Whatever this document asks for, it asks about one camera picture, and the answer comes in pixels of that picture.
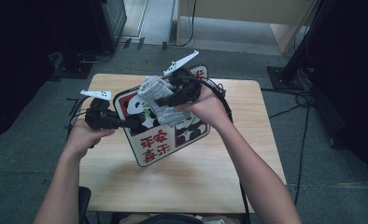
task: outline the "wire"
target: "wire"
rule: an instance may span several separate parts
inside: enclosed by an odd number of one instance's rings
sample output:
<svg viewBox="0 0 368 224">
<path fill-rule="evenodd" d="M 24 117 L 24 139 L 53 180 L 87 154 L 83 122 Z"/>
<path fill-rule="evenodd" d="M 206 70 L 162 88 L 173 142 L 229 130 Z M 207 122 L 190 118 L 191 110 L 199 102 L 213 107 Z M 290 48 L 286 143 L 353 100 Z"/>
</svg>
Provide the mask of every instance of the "wire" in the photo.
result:
<svg viewBox="0 0 368 224">
<path fill-rule="evenodd" d="M 104 59 L 102 59 L 102 60 L 99 60 L 99 61 L 82 61 L 82 60 L 79 60 L 81 63 L 102 63 L 102 62 L 104 62 L 105 60 L 107 60 L 110 56 L 111 56 L 111 54 L 112 54 L 112 52 L 110 51 L 109 53 L 108 53 L 108 55 L 104 58 Z"/>
<path fill-rule="evenodd" d="M 291 110 L 296 109 L 296 108 L 298 108 L 298 107 L 300 107 L 300 105 L 296 105 L 296 106 L 294 106 L 294 107 L 292 107 L 292 108 L 290 108 L 290 109 L 288 109 L 288 110 L 285 110 L 285 111 L 279 112 L 279 113 L 277 113 L 277 114 L 274 114 L 274 115 L 270 116 L 270 117 L 269 117 L 269 119 L 272 119 L 272 118 L 274 118 L 274 117 L 277 117 L 277 116 L 280 116 L 280 115 L 285 114 L 285 113 L 287 113 L 287 112 L 290 112 Z"/>
<path fill-rule="evenodd" d="M 210 90 L 212 90 L 216 96 L 219 98 L 219 100 L 222 102 L 222 104 L 224 105 L 225 111 L 227 112 L 228 118 L 230 119 L 230 121 L 232 123 L 234 123 L 234 119 L 233 119 L 233 115 L 232 115 L 232 111 L 231 108 L 228 106 L 227 101 L 224 98 L 225 95 L 225 91 L 222 87 L 222 85 L 216 85 L 216 83 L 214 81 L 212 81 L 210 78 L 207 77 L 201 77 L 202 79 L 206 79 L 207 81 L 210 81 L 213 83 L 213 85 L 210 85 L 208 82 L 201 80 L 198 77 L 177 77 L 177 79 L 190 79 L 190 80 L 195 80 L 200 82 L 201 84 L 207 86 Z M 250 223 L 250 212 L 248 211 L 248 198 L 246 196 L 245 190 L 243 189 L 242 183 L 239 183 L 240 185 L 240 192 L 242 194 L 242 199 L 243 199 L 243 203 L 245 206 L 245 224 L 249 224 Z"/>
<path fill-rule="evenodd" d="M 305 145 L 305 138 L 306 138 L 306 133 L 307 133 L 307 125 L 308 125 L 308 121 L 309 121 L 309 109 L 310 109 L 310 105 L 307 107 L 307 110 L 306 110 L 305 127 L 304 127 L 304 134 L 303 134 L 303 142 L 301 144 L 301 152 L 300 152 L 300 164 L 299 164 L 297 185 L 296 185 L 296 188 L 295 188 L 295 196 L 294 196 L 294 204 L 295 204 L 295 206 L 297 206 L 298 197 L 300 195 L 301 178 L 303 176 L 304 145 Z"/>
<path fill-rule="evenodd" d="M 278 92 L 278 93 L 286 93 L 286 94 L 293 94 L 293 92 L 291 91 L 275 91 L 275 90 L 270 90 L 270 89 L 262 89 L 263 91 L 274 91 L 274 92 Z M 300 162 L 299 162 L 299 170 L 298 170 L 298 177 L 297 177 L 297 184 L 295 186 L 295 195 L 294 195 L 294 205 L 297 206 L 297 202 L 298 202 L 298 197 L 300 195 L 300 187 L 301 187 L 301 179 L 302 179 L 302 174 L 303 174 L 303 160 L 304 160 L 304 144 L 305 144 L 305 138 L 306 138 L 306 133 L 307 133 L 307 127 L 308 127 L 308 121 L 309 121 L 309 110 L 310 107 L 313 105 L 314 100 L 313 98 L 308 99 L 307 97 L 311 96 L 310 92 L 308 91 L 300 91 L 300 92 L 295 92 L 295 102 L 296 102 L 296 106 L 276 113 L 272 116 L 269 117 L 269 119 L 280 116 L 282 114 L 285 114 L 287 112 L 290 112 L 293 109 L 299 108 L 299 107 L 307 107 L 306 109 L 306 117 L 305 117 L 305 126 L 304 126 L 304 134 L 303 134 L 303 140 L 302 140 L 302 144 L 301 144 L 301 151 L 300 151 Z M 300 98 L 304 99 L 305 102 L 301 103 L 300 102 Z"/>
<path fill-rule="evenodd" d="M 77 103 L 77 106 L 76 106 L 76 109 L 74 110 L 74 113 L 73 113 L 73 115 L 71 116 L 71 119 L 70 119 L 70 121 L 68 122 L 68 131 L 67 131 L 67 138 L 68 138 L 68 135 L 70 134 L 70 132 L 71 132 L 71 122 L 73 121 L 73 119 L 75 118 L 75 117 L 78 117 L 79 115 L 82 115 L 82 114 L 85 114 L 86 112 L 83 112 L 83 113 L 79 113 L 79 114 L 76 114 L 76 112 L 79 110 L 79 107 L 85 102 L 85 100 L 86 99 L 88 99 L 89 98 L 89 96 L 85 96 L 84 98 L 82 98 L 78 103 Z"/>
<path fill-rule="evenodd" d="M 195 19 L 195 9 L 196 9 L 196 0 L 193 1 L 193 10 L 192 10 L 192 25 L 190 25 L 191 27 L 191 36 L 190 36 L 190 39 L 187 41 L 187 43 L 183 44 L 183 45 L 177 45 L 177 47 L 184 47 L 186 45 L 188 45 L 192 38 L 193 38 L 193 21 Z"/>
</svg>

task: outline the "wooden table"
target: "wooden table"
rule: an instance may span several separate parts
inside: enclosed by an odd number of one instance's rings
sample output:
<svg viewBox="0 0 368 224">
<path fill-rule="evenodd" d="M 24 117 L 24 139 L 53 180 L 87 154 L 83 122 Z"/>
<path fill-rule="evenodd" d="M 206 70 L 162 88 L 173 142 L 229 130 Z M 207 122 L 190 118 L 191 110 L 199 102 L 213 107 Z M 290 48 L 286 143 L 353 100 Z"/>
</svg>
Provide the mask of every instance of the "wooden table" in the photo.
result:
<svg viewBox="0 0 368 224">
<path fill-rule="evenodd" d="M 114 96 L 140 85 L 144 79 L 145 76 L 98 74 L 93 77 L 89 91 L 111 90 Z M 227 90 L 226 99 L 237 129 L 286 183 L 259 84 L 213 80 Z M 88 99 L 83 108 L 88 108 L 90 102 Z M 245 211 L 236 171 L 214 129 L 208 136 L 147 167 L 137 165 L 123 129 L 118 129 L 82 159 L 79 182 L 92 191 L 89 211 L 192 214 Z"/>
</svg>

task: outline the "gray carpet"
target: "gray carpet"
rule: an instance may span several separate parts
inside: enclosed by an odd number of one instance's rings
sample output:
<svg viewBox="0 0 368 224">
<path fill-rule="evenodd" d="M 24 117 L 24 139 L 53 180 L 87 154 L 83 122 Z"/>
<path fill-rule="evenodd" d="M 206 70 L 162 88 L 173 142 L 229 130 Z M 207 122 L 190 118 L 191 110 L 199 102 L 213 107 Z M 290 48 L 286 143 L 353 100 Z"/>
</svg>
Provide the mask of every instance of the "gray carpet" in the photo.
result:
<svg viewBox="0 0 368 224">
<path fill-rule="evenodd" d="M 47 82 L 25 107 L 15 124 L 0 135 L 0 223 L 31 223 L 48 189 L 64 147 L 73 102 L 81 98 L 97 73 L 159 75 L 172 61 L 193 49 L 133 44 L 97 63 L 88 79 Z M 251 79 L 271 88 L 266 66 L 284 66 L 289 59 L 245 52 L 200 50 L 188 65 L 203 63 L 212 78 Z M 294 96 L 264 92 L 269 115 L 296 105 Z M 305 108 L 271 119 L 277 148 L 292 195 L 295 193 L 304 133 Z M 346 149 L 331 149 L 316 107 L 309 113 L 304 145 L 302 186 L 298 210 L 304 223 L 368 223 L 368 173 L 365 164 Z M 94 213 L 88 214 L 97 223 Z M 101 213 L 109 223 L 110 213 Z M 259 223 L 251 216 L 253 223 Z"/>
</svg>

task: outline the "panda sign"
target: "panda sign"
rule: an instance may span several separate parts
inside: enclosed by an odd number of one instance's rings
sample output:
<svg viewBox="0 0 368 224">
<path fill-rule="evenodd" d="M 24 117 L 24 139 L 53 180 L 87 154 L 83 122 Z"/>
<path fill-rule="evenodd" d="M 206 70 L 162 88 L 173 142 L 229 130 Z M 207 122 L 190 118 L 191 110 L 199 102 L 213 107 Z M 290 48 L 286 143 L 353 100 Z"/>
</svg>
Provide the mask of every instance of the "panda sign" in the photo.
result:
<svg viewBox="0 0 368 224">
<path fill-rule="evenodd" d="M 204 65 L 196 65 L 190 71 L 195 77 L 207 77 Z M 121 119 L 139 122 L 136 129 L 124 128 L 124 131 L 140 166 L 148 166 L 209 133 L 210 126 L 194 115 L 173 128 L 161 125 L 150 107 L 137 95 L 138 88 L 118 93 L 114 97 L 114 107 Z"/>
</svg>

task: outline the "person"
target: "person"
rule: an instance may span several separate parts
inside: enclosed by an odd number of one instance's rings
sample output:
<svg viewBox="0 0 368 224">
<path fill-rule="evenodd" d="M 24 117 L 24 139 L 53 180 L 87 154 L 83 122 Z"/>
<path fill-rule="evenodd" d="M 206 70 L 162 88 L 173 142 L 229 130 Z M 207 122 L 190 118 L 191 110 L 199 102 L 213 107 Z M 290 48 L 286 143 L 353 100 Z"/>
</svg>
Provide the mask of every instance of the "person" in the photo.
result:
<svg viewBox="0 0 368 224">
<path fill-rule="evenodd" d="M 219 133 L 262 223 L 301 223 L 286 186 L 235 128 L 212 90 L 203 86 L 196 102 L 179 105 L 177 109 L 192 112 Z M 76 121 L 35 223 L 78 223 L 80 160 L 90 146 L 113 133 L 114 130 L 92 130 L 83 119 Z"/>
</svg>

